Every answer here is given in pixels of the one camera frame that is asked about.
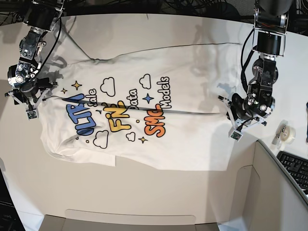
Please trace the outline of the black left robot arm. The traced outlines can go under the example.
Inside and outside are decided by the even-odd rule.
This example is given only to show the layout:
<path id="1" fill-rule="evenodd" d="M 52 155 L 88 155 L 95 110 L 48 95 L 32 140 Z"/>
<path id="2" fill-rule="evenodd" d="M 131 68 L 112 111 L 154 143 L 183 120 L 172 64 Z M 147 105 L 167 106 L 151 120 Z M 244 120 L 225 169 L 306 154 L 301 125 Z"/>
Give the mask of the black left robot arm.
<path id="1" fill-rule="evenodd" d="M 232 123 L 229 136 L 237 141 L 250 126 L 266 125 L 265 119 L 274 110 L 272 92 L 278 79 L 276 58 L 284 56 L 288 12 L 292 4 L 291 0 L 255 2 L 254 26 L 249 33 L 253 47 L 247 60 L 241 62 L 241 83 L 246 97 L 237 93 L 231 99 L 218 97 L 225 103 L 227 117 Z"/>

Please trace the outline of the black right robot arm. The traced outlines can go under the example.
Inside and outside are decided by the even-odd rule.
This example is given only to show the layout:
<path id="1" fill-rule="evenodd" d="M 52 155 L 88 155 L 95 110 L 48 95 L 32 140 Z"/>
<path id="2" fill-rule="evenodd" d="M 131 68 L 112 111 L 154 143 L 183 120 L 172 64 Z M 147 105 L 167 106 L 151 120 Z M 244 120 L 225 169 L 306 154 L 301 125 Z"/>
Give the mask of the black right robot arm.
<path id="1" fill-rule="evenodd" d="M 39 78 L 39 73 L 48 58 L 41 56 L 46 46 L 44 40 L 56 23 L 61 23 L 64 0 L 32 0 L 24 17 L 24 24 L 30 27 L 28 34 L 19 43 L 20 57 L 16 65 L 8 69 L 7 80 L 12 90 L 5 93 L 12 97 L 14 104 L 26 108 L 28 119 L 38 118 L 39 104 L 49 98 L 57 82 Z"/>

